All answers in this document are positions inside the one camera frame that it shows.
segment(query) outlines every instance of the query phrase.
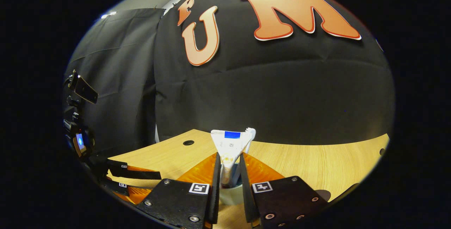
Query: screw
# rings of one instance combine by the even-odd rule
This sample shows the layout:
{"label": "screw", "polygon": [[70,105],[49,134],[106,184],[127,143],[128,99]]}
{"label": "screw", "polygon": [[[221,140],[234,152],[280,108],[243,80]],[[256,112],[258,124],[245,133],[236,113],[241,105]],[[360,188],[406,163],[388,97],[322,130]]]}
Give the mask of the screw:
{"label": "screw", "polygon": [[199,222],[199,218],[197,216],[190,216],[190,220],[193,222]]}
{"label": "screw", "polygon": [[274,218],[274,217],[275,217],[274,214],[269,213],[268,215],[265,216],[265,219],[272,219],[272,218]]}

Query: wooden tabletop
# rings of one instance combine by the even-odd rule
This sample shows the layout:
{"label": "wooden tabletop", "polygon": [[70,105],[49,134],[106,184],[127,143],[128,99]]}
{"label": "wooden tabletop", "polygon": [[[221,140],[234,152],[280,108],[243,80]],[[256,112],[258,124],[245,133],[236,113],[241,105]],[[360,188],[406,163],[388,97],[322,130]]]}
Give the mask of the wooden tabletop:
{"label": "wooden tabletop", "polygon": [[[192,140],[194,144],[184,146]],[[389,138],[326,146],[302,146],[252,141],[249,154],[285,177],[299,176],[314,190],[327,190],[332,201],[355,183],[360,183],[380,159],[379,151]],[[131,166],[160,171],[161,177],[177,179],[187,170],[217,152],[208,132],[190,130],[165,141],[111,157]],[[126,179],[108,176],[132,186],[155,187],[159,180]],[[244,205],[219,205],[214,229],[246,228]]]}

